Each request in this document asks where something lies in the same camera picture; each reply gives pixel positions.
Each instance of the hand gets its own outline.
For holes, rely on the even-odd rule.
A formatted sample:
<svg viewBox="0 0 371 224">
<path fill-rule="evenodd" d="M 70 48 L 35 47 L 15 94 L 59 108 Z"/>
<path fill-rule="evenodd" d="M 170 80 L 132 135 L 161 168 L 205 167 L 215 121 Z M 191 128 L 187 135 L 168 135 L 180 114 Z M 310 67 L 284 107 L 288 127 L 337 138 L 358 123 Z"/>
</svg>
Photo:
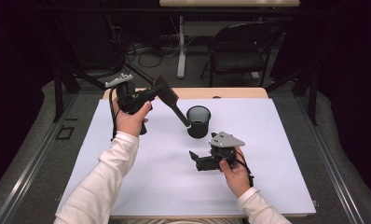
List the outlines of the hand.
<svg viewBox="0 0 371 224">
<path fill-rule="evenodd" d="M 148 114 L 151 108 L 151 102 L 147 101 L 144 103 L 142 108 L 134 114 L 130 115 L 124 113 L 122 110 L 119 109 L 118 99 L 114 99 L 113 101 L 113 110 L 114 114 L 117 115 L 116 117 L 116 125 L 117 131 L 121 131 L 123 133 L 128 133 L 135 137 L 139 137 L 140 131 L 142 130 L 142 123 L 147 122 L 147 119 L 144 117 Z"/>
<path fill-rule="evenodd" d="M 235 150 L 237 151 L 236 159 L 244 163 L 244 156 L 240 147 L 235 147 Z M 220 161 L 220 168 L 226 176 L 229 188 L 237 198 L 250 188 L 249 174 L 244 166 L 235 162 L 235 165 L 231 169 L 227 161 Z"/>
</svg>

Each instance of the table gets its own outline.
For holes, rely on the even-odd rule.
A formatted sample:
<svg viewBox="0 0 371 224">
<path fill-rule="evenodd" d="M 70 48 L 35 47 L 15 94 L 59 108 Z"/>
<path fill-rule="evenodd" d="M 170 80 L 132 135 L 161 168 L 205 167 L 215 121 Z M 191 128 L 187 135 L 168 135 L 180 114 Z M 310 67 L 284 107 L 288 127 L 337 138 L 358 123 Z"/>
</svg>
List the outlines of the table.
<svg viewBox="0 0 371 224">
<path fill-rule="evenodd" d="M 264 89 L 173 90 L 180 96 L 181 111 L 186 112 L 192 105 L 205 105 L 211 110 L 210 132 L 231 133 L 245 141 L 242 150 L 246 158 L 253 160 L 249 166 L 255 176 L 254 185 L 261 189 L 269 203 L 286 216 L 316 212 L 279 115 Z M 217 95 L 222 98 L 206 99 Z M 112 121 L 107 97 L 105 94 L 98 105 L 60 206 L 110 143 Z M 124 179 L 111 216 L 244 217 L 223 174 L 198 172 L 189 157 L 188 150 L 208 156 L 211 137 L 191 138 L 182 122 L 160 100 L 153 101 L 152 105 L 153 110 L 147 116 L 147 134 L 140 137 L 136 162 Z"/>
<path fill-rule="evenodd" d="M 159 4 L 162 7 L 298 7 L 299 0 L 160 0 Z M 214 35 L 220 29 L 220 27 L 222 28 L 223 26 L 217 27 L 216 24 L 214 24 L 212 35 Z M 186 72 L 185 35 L 185 20 L 183 16 L 180 16 L 180 54 L 179 65 L 177 69 L 178 78 L 184 78 Z"/>
</svg>

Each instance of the dark background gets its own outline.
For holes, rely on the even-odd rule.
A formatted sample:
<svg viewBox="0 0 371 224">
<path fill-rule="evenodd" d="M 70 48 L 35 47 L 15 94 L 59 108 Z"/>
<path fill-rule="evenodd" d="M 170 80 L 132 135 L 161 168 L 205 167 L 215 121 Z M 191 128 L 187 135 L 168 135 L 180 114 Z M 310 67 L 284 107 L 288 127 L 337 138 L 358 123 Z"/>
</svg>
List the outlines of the dark background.
<svg viewBox="0 0 371 224">
<path fill-rule="evenodd" d="M 149 7 L 158 6 L 158 1 L 147 2 Z M 48 3 L 69 4 L 67 1 Z M 93 0 L 82 3 L 99 5 Z M 147 6 L 143 1 L 122 3 L 128 4 L 127 7 L 138 7 L 137 3 Z M 342 27 L 340 36 L 332 40 L 335 45 L 323 60 L 319 91 L 332 103 L 344 151 L 371 188 L 371 1 L 309 0 L 301 1 L 300 8 L 330 9 L 338 4 L 346 9 L 349 22 Z M 144 17 L 142 21 L 151 21 L 144 23 L 150 28 L 151 36 L 146 42 L 158 46 L 157 34 L 165 32 L 162 24 L 166 21 L 154 18 Z M 0 1 L 0 178 L 34 123 L 44 100 L 41 88 L 53 79 L 56 68 L 48 55 L 49 47 L 55 46 L 68 63 L 83 69 L 108 69 L 120 64 L 118 49 L 107 41 L 111 36 L 104 18 L 89 20 L 91 23 L 73 15 L 62 17 L 62 27 L 72 34 L 64 36 L 59 25 L 48 19 L 56 42 L 47 46 L 22 1 Z M 127 22 L 134 24 L 133 27 L 141 24 L 136 18 Z M 285 78 L 305 66 L 324 35 L 326 25 L 295 20 L 290 29 L 292 33 L 288 34 L 291 38 L 284 40 L 271 75 L 277 79 Z M 76 32 L 86 27 L 90 32 Z M 143 32 L 138 33 L 142 30 L 133 30 L 134 37 L 146 39 Z"/>
</svg>

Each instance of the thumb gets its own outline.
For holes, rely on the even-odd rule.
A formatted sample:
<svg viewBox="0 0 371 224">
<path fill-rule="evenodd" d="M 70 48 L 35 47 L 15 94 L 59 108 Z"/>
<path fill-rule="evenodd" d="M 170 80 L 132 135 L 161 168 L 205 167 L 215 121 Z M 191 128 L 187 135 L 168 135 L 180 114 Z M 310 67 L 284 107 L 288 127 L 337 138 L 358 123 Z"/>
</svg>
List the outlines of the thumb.
<svg viewBox="0 0 371 224">
<path fill-rule="evenodd" d="M 148 112 L 150 112 L 150 108 L 151 108 L 151 102 L 147 101 L 144 103 L 142 108 L 140 108 L 139 111 L 136 112 L 136 114 L 134 114 L 133 116 L 139 119 L 140 121 L 143 121 L 144 117 L 148 114 Z"/>
<path fill-rule="evenodd" d="M 227 161 L 220 161 L 219 163 L 220 165 L 220 169 L 223 171 L 224 175 L 230 175 L 232 170 L 231 168 L 229 167 L 229 164 Z"/>
</svg>

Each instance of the black mesh cup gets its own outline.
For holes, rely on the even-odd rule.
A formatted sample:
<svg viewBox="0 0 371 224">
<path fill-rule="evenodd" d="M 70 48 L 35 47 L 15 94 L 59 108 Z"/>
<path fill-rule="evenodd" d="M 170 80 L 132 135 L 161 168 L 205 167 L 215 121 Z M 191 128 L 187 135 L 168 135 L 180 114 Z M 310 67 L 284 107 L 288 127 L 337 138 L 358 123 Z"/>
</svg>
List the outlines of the black mesh cup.
<svg viewBox="0 0 371 224">
<path fill-rule="evenodd" d="M 188 134 L 193 138 L 202 138 L 209 131 L 209 120 L 211 112 L 202 105 L 194 105 L 186 112 L 186 117 L 191 123 L 187 129 Z"/>
</svg>

